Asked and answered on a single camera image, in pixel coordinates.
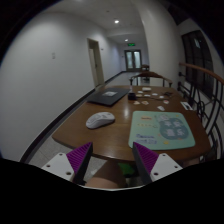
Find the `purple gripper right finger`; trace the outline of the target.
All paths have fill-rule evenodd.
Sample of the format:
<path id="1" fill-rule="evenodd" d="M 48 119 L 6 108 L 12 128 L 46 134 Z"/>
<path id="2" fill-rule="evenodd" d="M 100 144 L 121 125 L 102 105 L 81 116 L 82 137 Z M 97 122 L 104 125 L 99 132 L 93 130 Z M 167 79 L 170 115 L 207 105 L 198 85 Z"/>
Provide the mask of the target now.
<path id="1" fill-rule="evenodd" d="M 144 185 L 182 169 L 168 154 L 158 154 L 139 143 L 133 143 L 132 152 Z"/>

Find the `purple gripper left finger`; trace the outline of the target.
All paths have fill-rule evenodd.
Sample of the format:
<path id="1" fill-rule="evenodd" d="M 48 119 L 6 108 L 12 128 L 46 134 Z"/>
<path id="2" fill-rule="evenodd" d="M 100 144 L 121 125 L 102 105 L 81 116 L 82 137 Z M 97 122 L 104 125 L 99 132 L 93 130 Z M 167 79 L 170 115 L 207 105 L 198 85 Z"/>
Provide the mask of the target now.
<path id="1" fill-rule="evenodd" d="M 93 152 L 91 142 L 71 152 L 58 153 L 42 169 L 75 184 L 82 184 Z"/>

